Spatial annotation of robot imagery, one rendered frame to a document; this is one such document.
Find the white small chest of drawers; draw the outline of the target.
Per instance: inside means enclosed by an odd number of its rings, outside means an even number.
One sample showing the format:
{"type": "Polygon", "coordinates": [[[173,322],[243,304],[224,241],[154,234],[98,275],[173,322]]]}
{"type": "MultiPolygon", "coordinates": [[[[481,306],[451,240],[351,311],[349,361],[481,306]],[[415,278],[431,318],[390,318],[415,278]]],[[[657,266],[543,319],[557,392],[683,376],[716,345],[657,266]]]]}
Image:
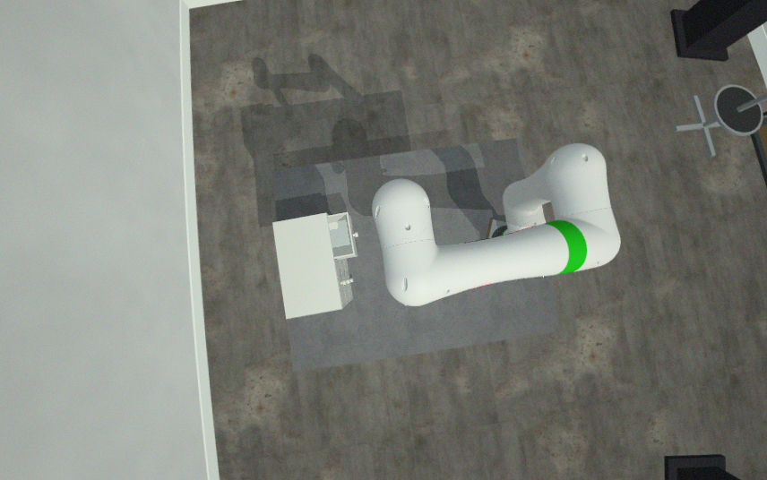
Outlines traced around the white small chest of drawers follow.
{"type": "MultiPolygon", "coordinates": [[[[327,213],[273,222],[286,319],[340,310],[327,213]]],[[[348,263],[346,263],[348,264],[348,263]]]]}

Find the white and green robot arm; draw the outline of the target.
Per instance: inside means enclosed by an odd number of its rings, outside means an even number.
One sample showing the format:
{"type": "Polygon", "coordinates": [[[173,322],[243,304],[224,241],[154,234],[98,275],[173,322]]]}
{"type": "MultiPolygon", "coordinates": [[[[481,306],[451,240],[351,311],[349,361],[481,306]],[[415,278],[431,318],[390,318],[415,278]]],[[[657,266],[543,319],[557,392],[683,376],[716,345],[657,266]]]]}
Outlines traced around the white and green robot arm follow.
{"type": "Polygon", "coordinates": [[[390,294],[420,306],[502,281],[596,268],[619,251],[606,162],[588,144],[553,152],[532,176],[505,189],[503,205],[507,226],[492,238],[437,245],[424,189],[408,179],[384,184],[372,213],[390,294]],[[537,205],[549,201],[555,221],[546,223],[537,205]]]}

